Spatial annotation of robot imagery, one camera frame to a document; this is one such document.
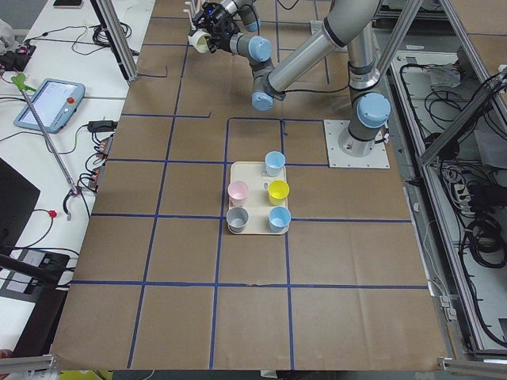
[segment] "blue cup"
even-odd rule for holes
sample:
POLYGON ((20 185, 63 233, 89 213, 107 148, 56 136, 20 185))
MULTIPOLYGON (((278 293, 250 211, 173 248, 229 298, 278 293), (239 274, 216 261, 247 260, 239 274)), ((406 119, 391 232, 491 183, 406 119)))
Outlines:
POLYGON ((265 158, 266 172, 270 177, 278 177, 285 166, 285 156, 280 152, 269 152, 265 158))
POLYGON ((275 234, 282 232, 291 222, 291 212, 282 206, 273 208, 269 212, 269 228, 275 234))

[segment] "tablet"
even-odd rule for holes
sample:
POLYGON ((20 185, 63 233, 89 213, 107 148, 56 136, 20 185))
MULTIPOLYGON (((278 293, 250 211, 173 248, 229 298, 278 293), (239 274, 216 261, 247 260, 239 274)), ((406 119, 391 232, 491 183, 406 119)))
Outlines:
MULTIPOLYGON (((69 121, 85 95, 82 83, 44 79, 32 96, 35 110, 49 133, 56 133, 69 121)), ((14 125, 39 131, 32 112, 26 105, 14 121, 14 125)))

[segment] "pink cup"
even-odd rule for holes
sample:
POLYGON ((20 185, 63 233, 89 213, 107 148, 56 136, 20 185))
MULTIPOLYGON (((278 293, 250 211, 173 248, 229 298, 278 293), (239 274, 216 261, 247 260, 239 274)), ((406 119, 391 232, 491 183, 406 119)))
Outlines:
POLYGON ((227 193, 229 194, 229 198, 234 206, 243 206, 249 192, 250 189, 248 188, 248 184, 242 180, 235 180, 234 182, 231 182, 227 188, 227 193))

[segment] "beige tray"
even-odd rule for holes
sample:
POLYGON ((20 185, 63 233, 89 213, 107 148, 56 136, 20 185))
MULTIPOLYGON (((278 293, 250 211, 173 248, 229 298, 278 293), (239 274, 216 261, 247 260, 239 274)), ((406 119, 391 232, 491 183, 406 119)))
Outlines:
MULTIPOLYGON (((248 224, 242 232, 233 234, 247 235, 281 235, 288 231, 288 226, 279 233, 269 228, 269 212, 275 207, 269 202, 268 186, 275 180, 287 180, 285 167, 278 177, 268 177, 264 162, 237 161, 231 166, 231 182, 243 181, 248 184, 250 194, 245 206, 248 211, 248 224)), ((288 207, 287 199, 281 206, 288 207)))

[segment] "power adapter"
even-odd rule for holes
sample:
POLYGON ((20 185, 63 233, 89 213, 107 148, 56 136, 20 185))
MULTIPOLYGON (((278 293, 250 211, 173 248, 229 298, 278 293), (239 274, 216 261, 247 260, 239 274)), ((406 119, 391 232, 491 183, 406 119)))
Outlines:
POLYGON ((91 133, 98 132, 113 132, 118 126, 117 121, 112 120, 97 120, 88 122, 88 131, 91 133))

